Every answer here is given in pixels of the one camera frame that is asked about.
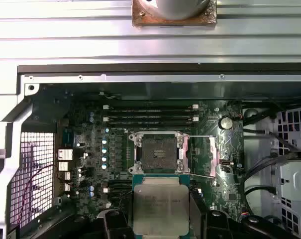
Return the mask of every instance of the motherboard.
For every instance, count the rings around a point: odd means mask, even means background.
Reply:
[[[244,212],[240,103],[74,102],[65,118],[62,148],[73,150],[74,161],[65,170],[71,182],[65,193],[78,214],[93,220],[105,209],[122,209],[135,174],[187,175],[210,209],[236,221]]]

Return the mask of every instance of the screw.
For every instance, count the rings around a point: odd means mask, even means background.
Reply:
[[[250,217],[249,221],[252,222],[252,223],[258,223],[259,222],[259,220],[255,217]]]
[[[214,211],[214,212],[212,212],[212,215],[215,216],[215,217],[220,217],[221,213],[218,212],[218,211]]]
[[[183,171],[184,170],[184,166],[182,164],[178,165],[178,171]]]

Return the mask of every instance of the wire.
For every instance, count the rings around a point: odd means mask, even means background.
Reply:
[[[271,186],[257,186],[257,187],[251,188],[251,189],[249,189],[245,192],[245,195],[248,195],[248,194],[250,194],[254,191],[257,191],[257,190],[266,190],[269,193],[272,193],[272,194],[276,195],[276,188],[271,187]]]
[[[296,152],[291,152],[289,154],[275,157],[275,158],[269,158],[267,160],[262,160],[260,163],[257,163],[253,168],[249,169],[247,173],[245,174],[244,177],[242,177],[239,189],[241,191],[242,197],[244,204],[247,208],[247,211],[249,212],[250,215],[253,215],[252,209],[246,199],[245,195],[245,181],[248,180],[250,177],[252,177],[254,174],[260,172],[262,169],[275,164],[275,163],[280,163],[280,162],[286,162],[287,160],[293,159],[293,158],[298,158],[299,155]]]
[[[288,143],[286,140],[282,139],[281,137],[278,137],[273,132],[266,132],[265,130],[254,130],[254,129],[248,129],[248,128],[244,128],[243,132],[255,133],[255,134],[268,134],[268,135],[276,138],[281,144],[283,144],[286,148],[288,148],[290,150],[290,152],[301,152],[301,150],[296,148],[294,145]]]
[[[283,221],[282,221],[281,219],[279,219],[278,217],[276,217],[276,216],[268,215],[268,216],[264,217],[264,219],[265,219],[265,220],[275,219],[275,220],[277,220],[277,221],[280,222],[280,224],[284,227],[284,229],[285,229],[286,231],[291,232],[290,229],[286,226],[286,224],[283,223]]]
[[[248,128],[244,128],[243,132],[245,132],[245,133],[255,133],[255,134],[266,134],[265,130],[254,130],[254,129],[248,129]]]
[[[33,179],[35,176],[37,176],[43,169],[48,168],[48,167],[52,167],[52,166],[53,166],[53,167],[56,167],[56,168],[58,169],[58,167],[57,167],[55,164],[47,165],[47,166],[41,168],[40,170],[38,170],[38,171],[37,171],[37,172],[29,179],[29,181],[26,183],[26,186],[25,186],[25,189],[24,189],[24,192],[23,192],[23,196],[22,196],[21,212],[20,212],[19,217],[18,217],[18,219],[17,219],[17,223],[18,223],[18,224],[21,222],[21,219],[22,219],[23,207],[24,207],[25,200],[26,200],[25,195],[26,195],[26,191],[27,191],[28,187],[30,186],[30,184],[31,184],[31,182],[32,182],[32,179]]]

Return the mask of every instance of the cpu socket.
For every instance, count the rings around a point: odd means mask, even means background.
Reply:
[[[140,131],[128,137],[134,142],[135,164],[131,174],[189,172],[189,135],[179,131]]]

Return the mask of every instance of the metal side panel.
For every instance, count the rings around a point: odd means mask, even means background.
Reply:
[[[0,94],[19,65],[301,62],[301,0],[219,0],[218,23],[132,26],[130,0],[0,1]]]

